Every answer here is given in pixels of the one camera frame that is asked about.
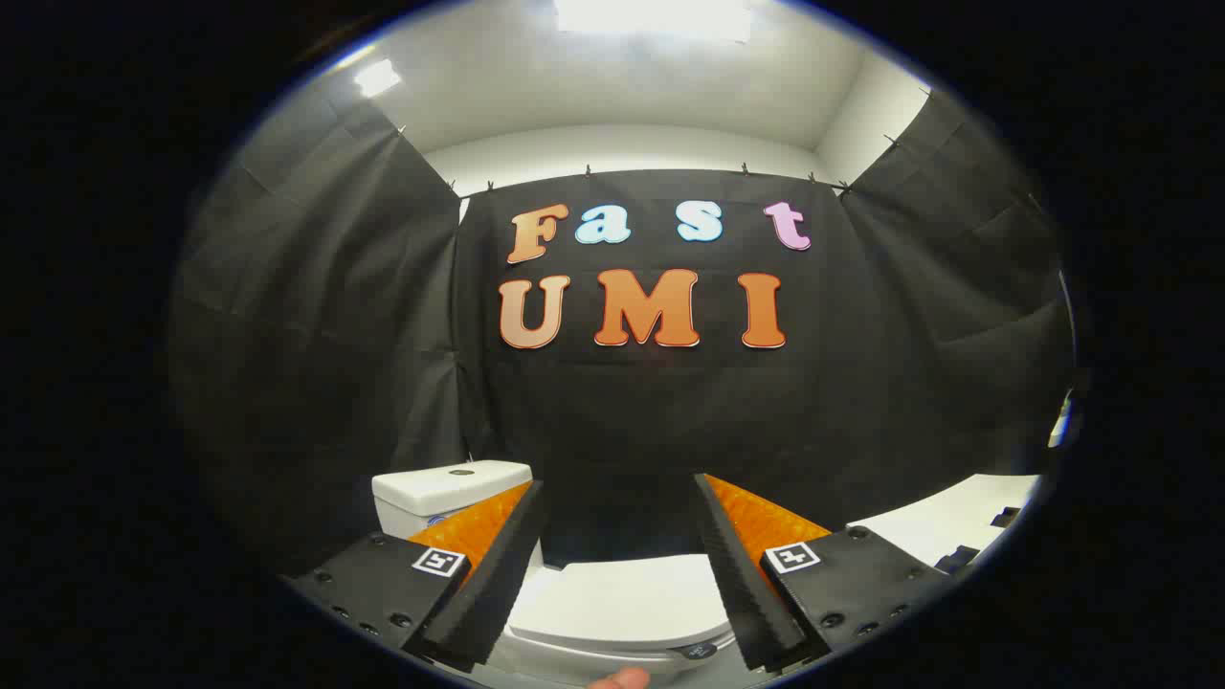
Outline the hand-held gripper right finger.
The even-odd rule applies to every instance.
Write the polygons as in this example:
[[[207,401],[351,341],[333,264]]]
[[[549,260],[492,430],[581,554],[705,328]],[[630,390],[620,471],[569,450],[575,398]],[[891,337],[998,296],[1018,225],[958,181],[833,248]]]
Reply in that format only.
[[[702,546],[748,671],[840,653],[952,585],[872,528],[831,531],[712,474],[693,484]]]

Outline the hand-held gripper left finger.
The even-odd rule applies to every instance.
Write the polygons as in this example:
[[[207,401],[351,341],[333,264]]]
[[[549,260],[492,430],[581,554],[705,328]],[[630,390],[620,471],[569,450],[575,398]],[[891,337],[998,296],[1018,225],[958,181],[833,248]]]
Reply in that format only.
[[[513,611],[546,522],[543,492],[524,481],[408,538],[372,532],[284,584],[394,653],[469,672]]]

